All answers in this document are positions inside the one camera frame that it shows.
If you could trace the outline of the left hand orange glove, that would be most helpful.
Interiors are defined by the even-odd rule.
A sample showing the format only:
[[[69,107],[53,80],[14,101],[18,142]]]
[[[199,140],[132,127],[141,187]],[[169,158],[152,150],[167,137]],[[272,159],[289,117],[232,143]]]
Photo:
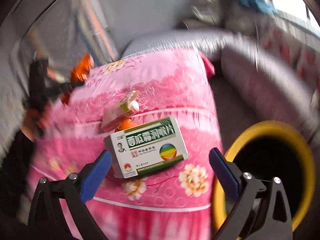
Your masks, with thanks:
[[[49,124],[49,116],[52,111],[51,103],[47,103],[42,112],[35,109],[28,109],[25,113],[20,130],[31,141],[35,141],[39,136],[39,130],[44,130]]]

